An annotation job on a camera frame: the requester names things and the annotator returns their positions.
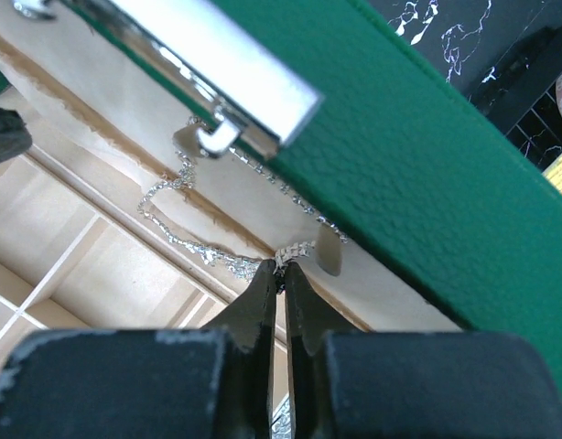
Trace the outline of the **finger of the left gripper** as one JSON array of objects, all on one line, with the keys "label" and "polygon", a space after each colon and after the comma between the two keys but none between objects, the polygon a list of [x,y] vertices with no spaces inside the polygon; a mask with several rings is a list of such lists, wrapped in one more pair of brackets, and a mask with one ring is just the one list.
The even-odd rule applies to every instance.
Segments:
[{"label": "finger of the left gripper", "polygon": [[0,108],[0,164],[24,154],[32,146],[32,136],[21,115]]}]

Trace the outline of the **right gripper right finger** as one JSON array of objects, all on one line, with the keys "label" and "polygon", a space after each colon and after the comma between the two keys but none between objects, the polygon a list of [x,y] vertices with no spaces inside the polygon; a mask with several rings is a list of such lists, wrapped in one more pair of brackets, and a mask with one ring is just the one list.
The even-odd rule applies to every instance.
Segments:
[{"label": "right gripper right finger", "polygon": [[562,397],[525,340],[363,332],[285,271],[296,438],[562,438]]}]

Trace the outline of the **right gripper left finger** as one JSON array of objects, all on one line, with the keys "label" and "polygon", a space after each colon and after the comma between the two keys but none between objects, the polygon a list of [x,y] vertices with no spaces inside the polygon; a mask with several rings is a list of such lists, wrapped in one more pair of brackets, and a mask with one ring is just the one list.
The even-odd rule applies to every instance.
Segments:
[{"label": "right gripper left finger", "polygon": [[0,372],[0,438],[267,438],[276,265],[199,329],[55,329]]}]

